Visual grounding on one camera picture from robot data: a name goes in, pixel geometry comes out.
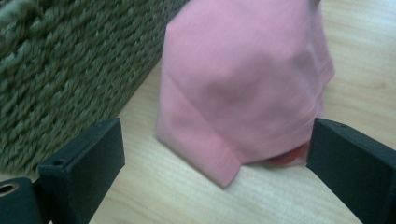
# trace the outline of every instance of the folded pink fabric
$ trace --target folded pink fabric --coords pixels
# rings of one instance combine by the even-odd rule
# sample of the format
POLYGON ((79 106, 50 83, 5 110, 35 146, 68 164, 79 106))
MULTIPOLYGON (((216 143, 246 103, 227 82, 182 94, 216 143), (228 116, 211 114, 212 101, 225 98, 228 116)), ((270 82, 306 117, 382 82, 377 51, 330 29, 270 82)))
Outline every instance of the folded pink fabric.
POLYGON ((332 76, 318 0, 191 0, 166 28, 155 132, 227 187, 242 164, 304 161, 332 76))

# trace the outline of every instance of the wood grain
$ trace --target wood grain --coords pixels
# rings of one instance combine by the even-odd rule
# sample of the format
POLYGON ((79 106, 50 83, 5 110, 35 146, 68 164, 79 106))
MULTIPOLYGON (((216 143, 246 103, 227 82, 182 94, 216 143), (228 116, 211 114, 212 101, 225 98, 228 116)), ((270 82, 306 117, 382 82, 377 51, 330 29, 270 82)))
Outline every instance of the wood grain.
MULTIPOLYGON (((336 68, 327 118, 396 148, 396 5, 340 0, 322 9, 336 68)), ((227 189, 214 185, 153 137, 159 86, 157 65, 120 113, 126 166, 92 224, 360 223, 303 166, 255 163, 227 189)))

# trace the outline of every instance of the pink cloth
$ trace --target pink cloth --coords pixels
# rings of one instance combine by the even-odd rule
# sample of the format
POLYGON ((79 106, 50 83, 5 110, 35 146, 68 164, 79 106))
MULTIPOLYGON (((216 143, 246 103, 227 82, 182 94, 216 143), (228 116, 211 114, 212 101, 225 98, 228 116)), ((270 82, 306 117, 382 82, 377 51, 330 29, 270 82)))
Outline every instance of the pink cloth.
POLYGON ((309 141, 332 76, 319 1, 191 0, 166 27, 155 132, 227 187, 309 141))

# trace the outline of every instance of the wicker basket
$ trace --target wicker basket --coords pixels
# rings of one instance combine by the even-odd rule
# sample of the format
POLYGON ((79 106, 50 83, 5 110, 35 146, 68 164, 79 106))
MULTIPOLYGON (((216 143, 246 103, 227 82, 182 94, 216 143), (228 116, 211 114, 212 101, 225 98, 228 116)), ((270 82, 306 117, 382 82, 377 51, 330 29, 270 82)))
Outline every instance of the wicker basket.
POLYGON ((116 117, 186 0, 0 1, 0 172, 37 165, 116 117))

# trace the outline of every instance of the woven basket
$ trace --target woven basket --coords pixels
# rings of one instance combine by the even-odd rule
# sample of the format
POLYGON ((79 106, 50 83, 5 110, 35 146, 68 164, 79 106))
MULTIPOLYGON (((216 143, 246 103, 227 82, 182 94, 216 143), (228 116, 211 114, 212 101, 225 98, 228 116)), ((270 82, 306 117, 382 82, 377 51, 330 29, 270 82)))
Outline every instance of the woven basket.
POLYGON ((0 0, 0 173, 35 168, 116 117, 186 0, 0 0))

